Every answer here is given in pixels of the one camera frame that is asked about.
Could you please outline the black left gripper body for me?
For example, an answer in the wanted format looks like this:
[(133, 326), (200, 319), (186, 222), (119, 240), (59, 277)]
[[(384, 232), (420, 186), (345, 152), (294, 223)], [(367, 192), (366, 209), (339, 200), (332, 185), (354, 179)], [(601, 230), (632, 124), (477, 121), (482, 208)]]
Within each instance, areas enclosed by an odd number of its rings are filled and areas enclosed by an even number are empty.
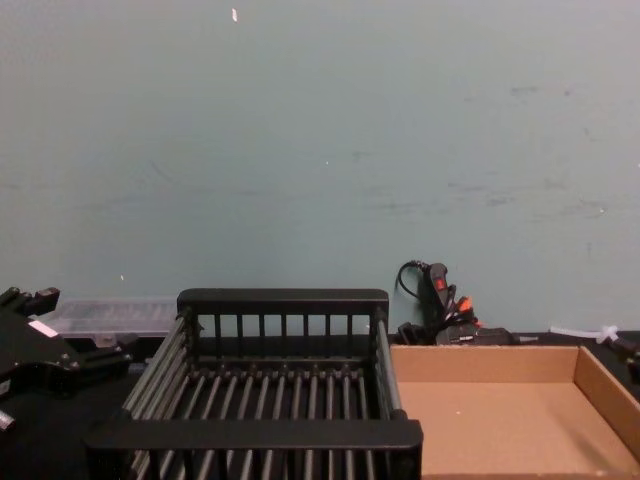
[(38, 317), (1, 308), (1, 399), (38, 390), (69, 395), (79, 388), (78, 353)]

